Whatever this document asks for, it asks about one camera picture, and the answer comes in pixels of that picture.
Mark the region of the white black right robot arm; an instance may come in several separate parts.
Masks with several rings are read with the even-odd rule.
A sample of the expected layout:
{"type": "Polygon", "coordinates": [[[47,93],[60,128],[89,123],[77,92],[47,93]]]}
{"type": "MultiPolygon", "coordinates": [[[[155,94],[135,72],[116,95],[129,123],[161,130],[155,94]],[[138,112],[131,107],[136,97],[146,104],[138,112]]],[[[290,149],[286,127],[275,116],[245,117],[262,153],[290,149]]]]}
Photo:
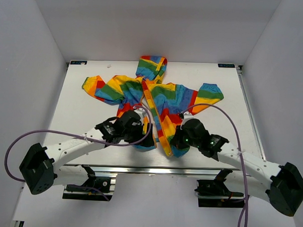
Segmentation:
{"type": "Polygon", "coordinates": [[[171,144],[176,149],[195,147],[207,158],[246,171],[244,177],[223,169],[214,183],[220,195],[242,192],[247,184],[250,196],[269,202],[288,217],[294,216],[303,202],[303,178],[295,165],[272,163],[242,152],[227,138],[210,134],[199,119],[192,118],[177,126],[171,144]]]}

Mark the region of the rainbow striped kids jacket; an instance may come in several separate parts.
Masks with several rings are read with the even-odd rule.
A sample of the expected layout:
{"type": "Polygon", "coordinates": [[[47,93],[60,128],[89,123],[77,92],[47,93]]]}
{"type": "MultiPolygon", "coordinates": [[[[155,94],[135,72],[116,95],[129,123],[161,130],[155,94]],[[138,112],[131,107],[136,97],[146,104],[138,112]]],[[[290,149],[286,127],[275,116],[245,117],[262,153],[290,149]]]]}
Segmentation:
{"type": "Polygon", "coordinates": [[[179,113],[188,110],[195,115],[223,100],[224,95],[216,84],[204,83],[197,91],[179,84],[164,84],[166,69],[165,57],[145,55],[139,59],[135,78],[115,75],[106,83],[100,76],[87,77],[82,88],[95,99],[117,105],[117,117],[141,105],[145,99],[164,152],[167,156],[181,157],[189,149],[170,144],[176,127],[182,123],[179,113]]]}

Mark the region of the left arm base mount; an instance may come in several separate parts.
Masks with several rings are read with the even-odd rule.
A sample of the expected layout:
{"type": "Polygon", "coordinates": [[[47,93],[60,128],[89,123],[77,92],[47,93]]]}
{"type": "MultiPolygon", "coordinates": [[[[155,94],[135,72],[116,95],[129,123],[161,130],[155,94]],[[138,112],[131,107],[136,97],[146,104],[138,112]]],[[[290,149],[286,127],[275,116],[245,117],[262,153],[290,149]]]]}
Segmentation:
{"type": "Polygon", "coordinates": [[[86,178],[83,183],[73,184],[68,182],[64,187],[63,199],[103,201],[112,199],[116,185],[116,174],[95,172],[88,165],[69,166],[80,167],[86,178]]]}

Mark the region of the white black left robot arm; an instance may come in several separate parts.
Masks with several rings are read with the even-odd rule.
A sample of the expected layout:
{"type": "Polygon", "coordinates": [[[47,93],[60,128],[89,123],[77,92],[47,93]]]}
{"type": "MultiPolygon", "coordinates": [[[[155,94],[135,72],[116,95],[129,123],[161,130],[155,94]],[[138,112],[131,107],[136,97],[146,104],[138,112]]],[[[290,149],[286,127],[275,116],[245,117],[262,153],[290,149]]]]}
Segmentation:
{"type": "Polygon", "coordinates": [[[129,110],[121,117],[108,118],[79,137],[49,146],[40,143],[31,146],[19,167],[31,194],[41,194],[54,185],[86,191],[98,188],[90,166],[73,166],[68,162],[108,146],[150,147],[155,142],[153,124],[144,120],[146,116],[142,109],[129,110]]]}

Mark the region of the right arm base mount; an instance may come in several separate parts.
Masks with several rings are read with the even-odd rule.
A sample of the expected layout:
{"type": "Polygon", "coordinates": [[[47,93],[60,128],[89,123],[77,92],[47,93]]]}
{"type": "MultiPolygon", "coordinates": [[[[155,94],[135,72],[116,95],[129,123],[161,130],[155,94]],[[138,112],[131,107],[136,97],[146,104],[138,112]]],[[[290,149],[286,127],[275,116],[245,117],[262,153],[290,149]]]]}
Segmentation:
{"type": "Polygon", "coordinates": [[[198,197],[200,208],[243,208],[244,195],[241,192],[229,190],[224,182],[226,176],[232,174],[229,169],[222,169],[214,179],[197,180],[197,187],[194,189],[198,197]]]}

